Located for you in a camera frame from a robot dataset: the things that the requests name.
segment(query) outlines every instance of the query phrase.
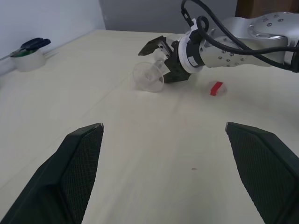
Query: table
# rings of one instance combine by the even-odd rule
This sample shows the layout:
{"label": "table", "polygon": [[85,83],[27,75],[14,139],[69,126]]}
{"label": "table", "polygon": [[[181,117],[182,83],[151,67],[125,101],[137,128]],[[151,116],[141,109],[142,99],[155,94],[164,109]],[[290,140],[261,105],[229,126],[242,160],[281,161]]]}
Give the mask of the table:
{"label": "table", "polygon": [[[85,224],[262,224],[238,175],[226,122],[275,133],[299,155],[299,76],[207,68],[161,93],[135,89],[137,56],[159,36],[97,30],[30,73],[0,77],[0,218],[75,129],[105,132]],[[209,96],[211,81],[228,92]]]}

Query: black cable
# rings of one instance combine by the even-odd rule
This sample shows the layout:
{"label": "black cable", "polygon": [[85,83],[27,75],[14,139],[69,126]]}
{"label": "black cable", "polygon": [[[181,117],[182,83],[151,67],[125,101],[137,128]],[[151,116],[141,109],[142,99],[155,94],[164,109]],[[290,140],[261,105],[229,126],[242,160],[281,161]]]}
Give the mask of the black cable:
{"label": "black cable", "polygon": [[[221,23],[221,21],[216,17],[216,15],[211,11],[211,9],[205,5],[202,1],[200,0],[191,0],[193,1],[194,3],[196,3],[197,5],[201,6],[207,13],[208,15],[212,18],[212,20],[216,23],[216,25],[219,27],[219,29],[229,38],[231,39],[237,46],[239,46],[240,48],[242,49],[245,49],[245,50],[252,50],[251,48],[249,48],[248,46],[246,46],[242,41],[240,41],[239,39],[237,39],[234,35],[232,35],[224,26],[223,24]],[[185,3],[187,2],[187,0],[183,0],[182,1],[182,4],[181,4],[181,9],[182,9],[182,12],[183,11],[186,11],[185,9]],[[272,66],[275,66],[275,67],[278,67],[278,68],[281,68],[281,69],[285,69],[285,70],[292,70],[291,66],[289,65],[286,65],[286,64],[281,64],[281,63],[277,63],[271,59],[268,59],[262,55],[253,55],[254,57],[260,59],[261,61],[265,62],[265,63],[268,63],[269,65],[272,65]]]}
{"label": "black cable", "polygon": [[194,25],[188,11],[185,8],[182,8],[181,14],[183,14],[184,19],[186,20],[186,22],[190,27]]}

